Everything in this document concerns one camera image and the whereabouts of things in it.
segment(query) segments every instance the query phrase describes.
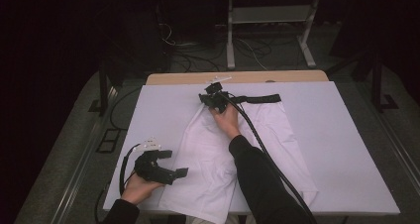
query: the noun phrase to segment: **white table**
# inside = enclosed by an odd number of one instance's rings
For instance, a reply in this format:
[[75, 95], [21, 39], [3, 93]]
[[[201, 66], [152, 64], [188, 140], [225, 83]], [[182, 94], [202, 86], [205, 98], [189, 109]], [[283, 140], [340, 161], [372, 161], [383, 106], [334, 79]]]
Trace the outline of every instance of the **white table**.
[[[334, 82], [222, 82], [222, 85], [225, 91], [235, 95], [280, 94], [302, 156], [319, 189], [317, 197], [309, 206], [314, 214], [399, 213]], [[200, 105], [198, 94], [205, 93], [204, 88], [207, 86], [203, 83], [145, 85], [142, 88], [105, 200], [105, 210], [110, 209], [114, 200], [120, 197], [120, 165], [122, 157], [131, 147], [154, 136], [163, 150], [173, 150], [172, 157], [176, 157], [182, 133]], [[139, 155], [131, 154], [126, 176]], [[161, 167], [172, 168], [174, 159], [158, 162]], [[158, 208], [161, 193], [162, 189], [156, 190], [140, 208], [168, 213]], [[230, 212], [250, 213], [238, 185]]]

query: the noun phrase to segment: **person's right hand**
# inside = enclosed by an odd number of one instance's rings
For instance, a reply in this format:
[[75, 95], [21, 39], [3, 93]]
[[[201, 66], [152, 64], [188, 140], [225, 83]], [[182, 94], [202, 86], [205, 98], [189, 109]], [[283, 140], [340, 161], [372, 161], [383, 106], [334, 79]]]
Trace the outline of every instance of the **person's right hand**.
[[228, 103], [223, 113], [219, 113], [214, 108], [209, 108], [209, 110], [219, 128], [226, 133], [229, 139], [232, 140], [236, 136], [241, 135], [238, 126], [238, 111], [232, 104]]

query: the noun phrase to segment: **floor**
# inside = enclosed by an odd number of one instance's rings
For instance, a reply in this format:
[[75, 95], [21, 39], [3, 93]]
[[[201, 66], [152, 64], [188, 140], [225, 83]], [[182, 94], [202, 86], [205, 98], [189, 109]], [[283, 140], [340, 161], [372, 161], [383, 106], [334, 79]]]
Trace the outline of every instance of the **floor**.
[[[313, 27], [308, 46], [317, 69], [326, 70], [342, 60], [329, 56], [339, 30], [340, 24]], [[301, 25], [289, 24], [236, 28], [236, 70], [307, 69], [296, 42], [301, 31]], [[226, 39], [221, 36], [217, 42], [212, 47], [176, 42], [181, 46], [176, 47], [170, 72], [226, 70]], [[363, 82], [354, 82], [350, 77], [354, 66], [351, 64], [329, 78], [335, 81], [401, 214], [351, 216], [347, 223], [419, 223], [420, 187], [416, 178], [420, 167], [420, 108], [405, 92], [399, 78], [385, 68], [382, 92], [390, 94], [399, 109], [378, 113], [369, 101], [370, 77]], [[97, 113], [89, 112], [92, 101], [99, 99], [98, 75], [86, 83], [16, 223], [91, 223], [95, 210], [100, 220], [104, 218], [106, 212], [101, 210], [101, 205], [105, 194], [99, 194], [112, 177], [125, 137], [125, 131], [122, 130], [117, 137], [109, 129], [129, 127], [143, 84], [144, 80], [132, 78], [123, 86], [112, 88], [110, 109], [99, 117]], [[97, 153], [95, 150], [99, 144], [104, 144], [104, 149], [113, 146], [112, 142], [103, 143], [107, 130], [109, 137], [106, 139], [116, 140], [115, 151]], [[166, 216], [151, 216], [152, 223], [166, 220]], [[317, 220], [320, 224], [338, 224], [342, 223], [344, 216], [322, 216]], [[139, 223], [145, 222], [148, 220], [139, 220]]]

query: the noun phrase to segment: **hand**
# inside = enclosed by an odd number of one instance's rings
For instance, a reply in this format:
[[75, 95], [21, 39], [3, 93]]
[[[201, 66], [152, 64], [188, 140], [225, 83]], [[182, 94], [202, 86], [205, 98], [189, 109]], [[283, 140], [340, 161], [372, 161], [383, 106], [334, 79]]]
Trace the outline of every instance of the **hand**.
[[152, 191], [163, 186], [162, 183], [154, 181], [146, 181], [142, 177], [133, 173], [127, 182], [126, 189], [121, 199], [138, 205], [152, 195]]
[[232, 140], [241, 135], [238, 126], [238, 111], [232, 104], [228, 103], [223, 113], [219, 113], [214, 108], [209, 108], [209, 110], [219, 128], [228, 135], [229, 139]]

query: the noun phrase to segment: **desk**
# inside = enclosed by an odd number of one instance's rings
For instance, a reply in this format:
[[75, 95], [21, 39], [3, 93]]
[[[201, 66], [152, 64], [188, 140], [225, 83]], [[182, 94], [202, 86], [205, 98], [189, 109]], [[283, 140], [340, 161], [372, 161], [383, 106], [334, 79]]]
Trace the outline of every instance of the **desk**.
[[[220, 77], [227, 74], [229, 72], [154, 74], [150, 77], [140, 93], [104, 209], [109, 209], [114, 200], [119, 198], [120, 165], [128, 150], [148, 137], [155, 136], [162, 148], [173, 150], [172, 156], [176, 157], [182, 133], [200, 106], [198, 93], [204, 92], [207, 86], [204, 82], [216, 75]], [[232, 72], [230, 75], [233, 77], [231, 82], [222, 82], [224, 90], [250, 96], [279, 93], [282, 97], [302, 156], [319, 189], [317, 197], [309, 206], [316, 215], [399, 213], [334, 82], [328, 81], [325, 73], [311, 70]], [[126, 176], [136, 157], [131, 156]], [[171, 168], [172, 163], [173, 159], [168, 159], [161, 160], [159, 164]], [[157, 190], [140, 208], [168, 213], [158, 207], [160, 196], [161, 190]], [[234, 191], [230, 212], [250, 213], [238, 186]]]

